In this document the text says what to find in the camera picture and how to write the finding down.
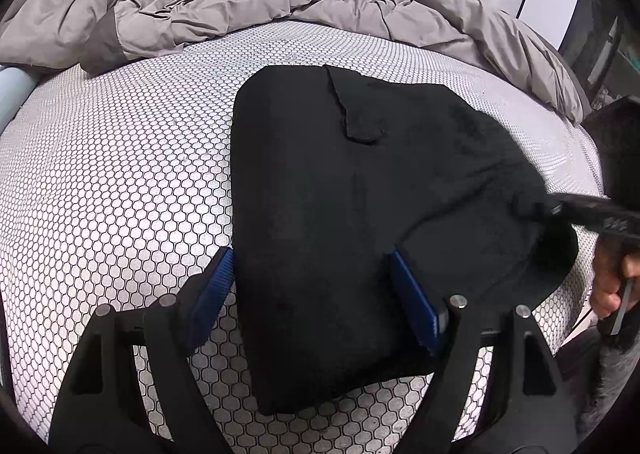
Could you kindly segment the person's right hand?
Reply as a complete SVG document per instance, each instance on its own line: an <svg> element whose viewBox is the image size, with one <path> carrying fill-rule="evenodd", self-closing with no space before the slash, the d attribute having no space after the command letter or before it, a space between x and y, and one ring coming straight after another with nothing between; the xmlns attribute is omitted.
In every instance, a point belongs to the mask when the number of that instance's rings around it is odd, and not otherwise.
<svg viewBox="0 0 640 454"><path fill-rule="evenodd" d="M593 284L590 306L600 320L608 318L620 308L620 285L623 280L633 280L634 289L629 297L630 310L639 302L639 251L634 250L625 257L620 255L616 244L600 236L597 239L592 259Z"/></svg>

